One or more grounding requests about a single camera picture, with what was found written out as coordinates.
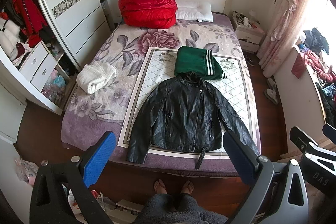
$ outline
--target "green folded garment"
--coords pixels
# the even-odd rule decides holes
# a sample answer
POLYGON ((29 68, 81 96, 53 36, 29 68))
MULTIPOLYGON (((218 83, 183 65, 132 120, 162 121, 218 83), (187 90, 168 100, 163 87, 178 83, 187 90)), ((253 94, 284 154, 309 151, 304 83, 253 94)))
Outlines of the green folded garment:
POLYGON ((204 80, 225 79, 221 66, 212 56, 212 50, 182 46, 177 51, 174 75, 193 71, 204 80))

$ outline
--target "gray pants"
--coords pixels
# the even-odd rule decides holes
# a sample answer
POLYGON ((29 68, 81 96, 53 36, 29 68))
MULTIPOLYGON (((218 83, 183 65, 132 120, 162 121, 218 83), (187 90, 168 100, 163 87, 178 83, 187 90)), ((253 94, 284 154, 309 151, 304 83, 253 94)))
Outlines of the gray pants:
POLYGON ((137 216, 134 224, 161 223, 225 223, 227 217, 198 206, 196 199, 180 194, 175 199, 169 194, 152 196, 137 216))

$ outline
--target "white pillow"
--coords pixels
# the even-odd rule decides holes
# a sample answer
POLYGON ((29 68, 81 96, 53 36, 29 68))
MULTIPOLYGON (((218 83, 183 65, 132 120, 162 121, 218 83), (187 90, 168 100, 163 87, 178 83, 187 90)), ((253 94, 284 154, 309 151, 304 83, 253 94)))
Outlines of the white pillow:
POLYGON ((211 5, 206 1, 179 1, 177 4, 176 19, 198 20, 199 22, 213 22, 211 5))

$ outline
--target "metal screw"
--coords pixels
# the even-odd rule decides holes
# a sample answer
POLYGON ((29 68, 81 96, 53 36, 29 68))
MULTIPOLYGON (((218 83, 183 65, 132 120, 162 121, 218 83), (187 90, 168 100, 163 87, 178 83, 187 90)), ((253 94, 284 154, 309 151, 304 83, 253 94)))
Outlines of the metal screw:
POLYGON ((79 162, 80 159, 81 159, 81 158, 80 158, 79 156, 73 156, 73 157, 71 158, 71 161, 72 161, 72 162, 79 162))
POLYGON ((268 158, 266 156, 259 156, 259 160, 262 161, 262 162, 267 162, 268 161, 268 158))
POLYGON ((42 162, 41 162, 41 166, 47 166, 48 165, 48 161, 47 160, 43 160, 42 162))
POLYGON ((290 163, 294 166, 297 166, 299 164, 295 159, 291 159, 290 163))

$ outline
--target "bed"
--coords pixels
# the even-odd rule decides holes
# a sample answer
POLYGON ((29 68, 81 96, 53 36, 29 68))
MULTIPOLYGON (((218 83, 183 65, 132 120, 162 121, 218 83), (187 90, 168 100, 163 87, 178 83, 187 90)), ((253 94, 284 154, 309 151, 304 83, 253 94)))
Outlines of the bed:
POLYGON ((210 81, 231 103, 260 150, 257 111, 249 71, 229 18, 232 0, 211 3, 213 22, 177 20, 166 30, 120 24, 103 44, 93 61, 116 67, 117 77, 92 95, 80 87, 66 109, 61 138, 65 146, 86 150, 106 130, 115 133, 118 145, 110 160, 135 168, 184 176, 237 176, 224 149, 207 152, 195 170, 199 155, 150 147, 143 165, 126 161, 132 123, 146 96, 161 81, 174 77, 176 51, 180 46, 212 49, 228 75, 210 81))

